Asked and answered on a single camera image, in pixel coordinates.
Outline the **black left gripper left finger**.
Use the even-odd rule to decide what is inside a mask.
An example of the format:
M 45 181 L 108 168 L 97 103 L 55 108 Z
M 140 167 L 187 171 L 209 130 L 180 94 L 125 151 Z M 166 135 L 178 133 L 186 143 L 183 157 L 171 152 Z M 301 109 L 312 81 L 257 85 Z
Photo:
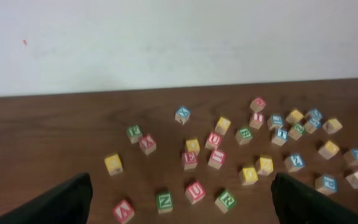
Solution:
M 86 223 L 93 187 L 88 173 L 80 173 L 0 216 L 0 224 Z

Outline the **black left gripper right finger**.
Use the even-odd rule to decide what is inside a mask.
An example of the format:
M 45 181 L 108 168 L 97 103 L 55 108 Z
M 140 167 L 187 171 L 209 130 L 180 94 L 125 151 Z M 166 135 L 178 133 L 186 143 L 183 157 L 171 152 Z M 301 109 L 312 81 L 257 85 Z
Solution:
M 358 214 L 286 173 L 276 174 L 271 184 L 271 192 L 280 224 L 358 223 Z

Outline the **red A block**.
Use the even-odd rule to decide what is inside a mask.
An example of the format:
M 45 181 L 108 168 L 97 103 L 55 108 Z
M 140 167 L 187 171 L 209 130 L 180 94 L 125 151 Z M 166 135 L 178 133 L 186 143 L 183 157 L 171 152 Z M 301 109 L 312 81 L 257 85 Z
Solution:
M 126 224 L 132 220 L 135 211 L 127 200 L 122 200 L 113 208 L 113 214 L 120 224 Z

